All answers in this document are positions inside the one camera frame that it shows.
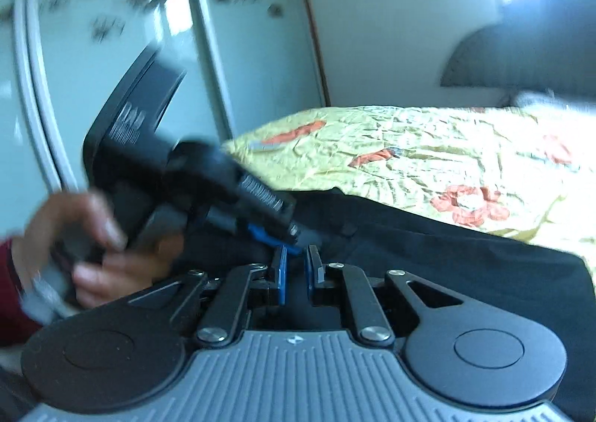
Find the mirrored wardrobe door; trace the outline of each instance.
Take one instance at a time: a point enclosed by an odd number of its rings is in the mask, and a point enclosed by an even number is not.
[[[159,132],[177,140],[226,139],[214,111],[213,95],[201,61],[188,0],[37,0],[39,36],[32,44],[41,62],[40,110],[54,157],[69,164],[79,186],[86,183],[81,148],[102,105],[149,42],[162,44],[187,70]],[[30,23],[35,34],[35,23]]]
[[[205,0],[203,12],[238,134],[323,105],[304,0]]]
[[[24,33],[14,36],[15,19],[24,22],[23,5],[24,0],[18,3],[16,0],[0,0],[1,237],[21,230],[48,191],[60,186],[49,151],[43,144],[35,142],[28,125],[25,94],[31,90],[23,87],[27,77],[21,72],[27,57],[17,57],[17,52],[26,52],[26,39]],[[20,40],[18,51],[16,38]],[[28,100],[30,106],[35,105],[34,96],[28,95]],[[37,130],[37,138],[43,139],[41,128]],[[48,171],[42,168],[42,161]]]

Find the finger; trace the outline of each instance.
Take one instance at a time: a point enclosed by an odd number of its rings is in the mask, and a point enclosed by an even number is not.
[[[150,278],[130,276],[88,263],[76,264],[73,270],[73,282],[76,287],[109,300],[128,296],[152,284]]]
[[[106,299],[105,297],[98,296],[97,294],[90,293],[89,291],[85,291],[84,289],[77,289],[76,290],[76,298],[77,301],[83,308],[97,308],[98,306],[105,305],[105,303],[109,303],[110,300]]]
[[[103,258],[107,270],[126,273],[148,279],[162,279],[170,272],[172,258],[160,258],[156,254],[139,252],[110,253]]]
[[[25,237],[35,238],[40,249],[50,249],[70,223],[79,223],[105,247],[120,250],[126,246],[126,235],[117,225],[105,197],[98,192],[55,193],[35,214]]]
[[[184,250],[184,235],[181,233],[171,234],[157,243],[157,257],[171,262]]]

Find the red sleeve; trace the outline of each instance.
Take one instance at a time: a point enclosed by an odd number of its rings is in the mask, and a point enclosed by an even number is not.
[[[0,346],[24,343],[40,329],[39,324],[21,311],[19,291],[9,240],[0,245]]]

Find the yellow bedspread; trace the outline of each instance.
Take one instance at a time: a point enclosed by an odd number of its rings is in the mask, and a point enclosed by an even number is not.
[[[573,252],[596,275],[596,121],[516,108],[321,108],[226,144],[275,189],[338,187]]]

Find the bright light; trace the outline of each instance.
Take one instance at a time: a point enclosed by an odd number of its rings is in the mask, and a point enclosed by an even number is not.
[[[162,26],[162,9],[157,7],[153,10],[153,31],[155,33],[155,40],[157,43],[163,41],[163,26]]]
[[[166,20],[172,36],[193,26],[188,0],[166,0]]]

